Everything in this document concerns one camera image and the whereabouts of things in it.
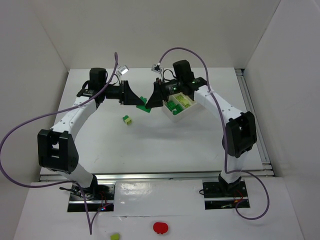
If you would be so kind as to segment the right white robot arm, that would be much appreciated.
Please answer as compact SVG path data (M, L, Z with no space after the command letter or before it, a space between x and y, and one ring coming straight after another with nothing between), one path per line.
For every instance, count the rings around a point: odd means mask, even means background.
M147 108L162 107L170 96L178 93L189 97L221 120L222 147L225 151L223 170L218 182L223 192L234 190L241 181L241 171L248 152L257 142L256 120L252 112L243 112L222 98L209 84L209 79L195 77L190 63L180 60L173 64L174 79L156 78Z

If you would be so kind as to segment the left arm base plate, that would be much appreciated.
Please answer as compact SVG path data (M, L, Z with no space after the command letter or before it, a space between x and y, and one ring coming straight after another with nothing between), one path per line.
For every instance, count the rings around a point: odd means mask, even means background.
M98 191L94 195L85 194L88 212L113 212L115 184L100 184ZM79 187L75 184L70 189L66 189L70 195L68 200L67 212L80 213L85 212L85 202Z

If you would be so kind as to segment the light green base brick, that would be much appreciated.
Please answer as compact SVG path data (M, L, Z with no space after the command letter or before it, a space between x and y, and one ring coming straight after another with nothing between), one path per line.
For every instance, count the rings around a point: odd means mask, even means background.
M189 108L191 106L190 102L185 99L184 101L181 101L181 104L185 107L185 108Z

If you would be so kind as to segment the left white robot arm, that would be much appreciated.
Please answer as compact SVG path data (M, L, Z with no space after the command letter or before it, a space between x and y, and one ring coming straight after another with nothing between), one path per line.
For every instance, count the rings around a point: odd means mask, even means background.
M76 95L71 109L50 129L37 135L38 163L80 185L83 191L94 195L98 191L97 177L79 163L75 139L87 119L105 99L118 100L122 105L143 106L145 103L130 88L128 81L118 85L107 83L107 71L95 67L89 79Z

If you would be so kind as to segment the dark green brick front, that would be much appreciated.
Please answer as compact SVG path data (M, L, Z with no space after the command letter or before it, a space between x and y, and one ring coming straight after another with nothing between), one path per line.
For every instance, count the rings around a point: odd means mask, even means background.
M179 104L177 104L177 105L175 106L175 108L172 110L172 114L175 116L175 115L181 113L183 110L184 110L184 109L182 108L182 106L179 105Z

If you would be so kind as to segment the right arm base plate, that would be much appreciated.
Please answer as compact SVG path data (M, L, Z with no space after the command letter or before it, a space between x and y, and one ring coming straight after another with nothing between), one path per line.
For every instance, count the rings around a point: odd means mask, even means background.
M223 192L219 182L203 182L199 194L204 197L206 210L225 210L238 208L250 208L247 186L241 181L234 189Z

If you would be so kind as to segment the dark green base brick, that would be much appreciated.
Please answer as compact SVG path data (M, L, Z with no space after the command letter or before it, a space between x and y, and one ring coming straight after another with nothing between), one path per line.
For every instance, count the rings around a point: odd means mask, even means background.
M144 96L141 96L140 99L143 101L144 105L137 105L136 108L149 114L152 109L146 107L148 99Z

